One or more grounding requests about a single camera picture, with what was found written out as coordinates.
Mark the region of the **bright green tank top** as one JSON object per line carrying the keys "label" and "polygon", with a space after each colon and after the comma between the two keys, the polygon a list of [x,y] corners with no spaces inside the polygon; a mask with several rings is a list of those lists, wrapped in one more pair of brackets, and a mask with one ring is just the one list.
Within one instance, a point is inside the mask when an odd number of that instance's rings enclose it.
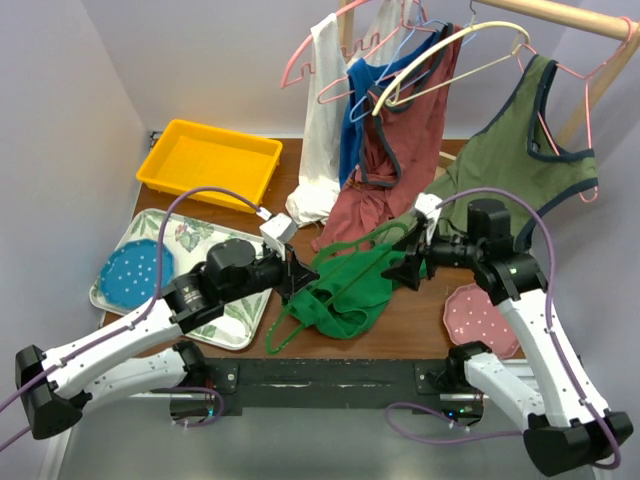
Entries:
{"label": "bright green tank top", "polygon": [[326,337],[350,340],[374,326],[401,285],[381,273],[403,254],[390,244],[336,255],[321,250],[312,261],[320,278],[286,303],[284,311],[303,328]]}

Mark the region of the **green plastic hanger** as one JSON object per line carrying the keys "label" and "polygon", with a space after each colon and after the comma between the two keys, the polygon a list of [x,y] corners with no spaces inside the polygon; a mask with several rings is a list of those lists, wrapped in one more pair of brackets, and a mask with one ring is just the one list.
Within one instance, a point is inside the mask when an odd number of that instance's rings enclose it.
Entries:
{"label": "green plastic hanger", "polygon": [[314,240],[311,267],[319,278],[282,302],[266,334],[266,352],[280,353],[308,328],[336,340],[352,340],[371,330],[399,286],[382,273],[401,254],[390,243],[374,242],[391,230],[406,234],[409,227],[393,220],[352,241],[321,246]]}

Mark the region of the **olive green tank top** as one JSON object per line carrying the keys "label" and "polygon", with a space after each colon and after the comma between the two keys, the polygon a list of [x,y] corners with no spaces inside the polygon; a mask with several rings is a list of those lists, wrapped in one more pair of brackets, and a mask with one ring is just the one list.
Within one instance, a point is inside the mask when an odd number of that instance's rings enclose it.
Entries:
{"label": "olive green tank top", "polygon": [[565,150],[547,138],[540,123],[556,72],[556,61],[533,56],[499,113],[423,192],[446,199],[469,189],[497,188],[544,216],[572,196],[597,187],[594,151]]}

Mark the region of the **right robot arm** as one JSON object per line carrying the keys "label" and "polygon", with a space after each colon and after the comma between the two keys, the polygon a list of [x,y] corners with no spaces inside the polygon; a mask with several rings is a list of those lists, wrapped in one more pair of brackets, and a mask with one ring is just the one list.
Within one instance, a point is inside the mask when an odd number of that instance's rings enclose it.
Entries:
{"label": "right robot arm", "polygon": [[511,327],[537,386],[511,373],[483,341],[450,349],[445,379],[459,393],[481,391],[518,426],[528,456],[548,477],[579,467],[615,469],[620,447],[634,427],[625,412],[610,409],[584,371],[555,313],[552,282],[536,259],[518,252],[511,217],[500,200],[480,198],[467,207],[467,230],[455,240],[438,232],[444,201],[419,195],[416,220],[396,242],[402,258],[383,277],[417,290],[421,276],[439,267],[466,268]]}

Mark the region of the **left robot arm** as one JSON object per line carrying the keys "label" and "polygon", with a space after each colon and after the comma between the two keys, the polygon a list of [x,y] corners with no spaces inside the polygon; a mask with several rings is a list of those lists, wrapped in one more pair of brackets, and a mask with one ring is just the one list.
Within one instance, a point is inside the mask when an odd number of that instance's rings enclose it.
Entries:
{"label": "left robot arm", "polygon": [[169,345],[147,360],[140,353],[222,316],[236,300],[265,290],[289,299],[318,277],[290,245],[262,252],[239,239],[214,245],[159,297],[107,327],[47,351],[35,345],[20,350],[15,382],[26,432],[36,440],[56,436],[100,406],[137,393],[203,391],[207,367],[194,343]]}

